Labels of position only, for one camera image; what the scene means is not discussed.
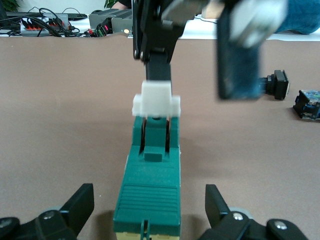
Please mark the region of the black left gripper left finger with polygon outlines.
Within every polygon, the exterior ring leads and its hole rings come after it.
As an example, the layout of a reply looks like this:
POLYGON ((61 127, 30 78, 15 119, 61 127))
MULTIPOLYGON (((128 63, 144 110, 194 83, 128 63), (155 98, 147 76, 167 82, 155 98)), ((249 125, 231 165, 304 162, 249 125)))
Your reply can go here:
POLYGON ((94 210, 94 186, 84 183, 58 210, 44 211, 21 224, 17 217, 0 219, 2 240, 76 240, 94 210))

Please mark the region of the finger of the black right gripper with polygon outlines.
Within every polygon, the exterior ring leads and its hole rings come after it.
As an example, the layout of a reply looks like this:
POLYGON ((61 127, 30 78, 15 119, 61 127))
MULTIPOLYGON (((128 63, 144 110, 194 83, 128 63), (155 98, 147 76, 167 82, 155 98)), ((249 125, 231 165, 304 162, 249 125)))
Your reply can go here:
POLYGON ((221 100, 256 100, 260 47, 245 48, 230 40, 231 13, 224 9, 217 21, 217 93, 221 100))

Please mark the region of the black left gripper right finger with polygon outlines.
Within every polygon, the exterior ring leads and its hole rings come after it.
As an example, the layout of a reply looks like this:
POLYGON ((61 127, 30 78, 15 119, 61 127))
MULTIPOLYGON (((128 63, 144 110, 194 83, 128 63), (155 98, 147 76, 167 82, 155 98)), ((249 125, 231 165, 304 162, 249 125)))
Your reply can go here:
POLYGON ((210 224, 200 240, 306 240, 294 223, 278 218, 261 225, 241 211, 232 211, 215 184, 205 186, 205 212, 210 224))

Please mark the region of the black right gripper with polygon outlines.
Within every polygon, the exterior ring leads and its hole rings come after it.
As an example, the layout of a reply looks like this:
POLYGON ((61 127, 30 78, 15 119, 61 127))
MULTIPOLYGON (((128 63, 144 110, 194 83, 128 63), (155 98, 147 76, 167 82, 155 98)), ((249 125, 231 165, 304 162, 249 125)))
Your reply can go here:
POLYGON ((133 0, 133 58, 145 63, 148 81, 171 81, 172 56, 184 27, 168 20, 173 0, 133 0))

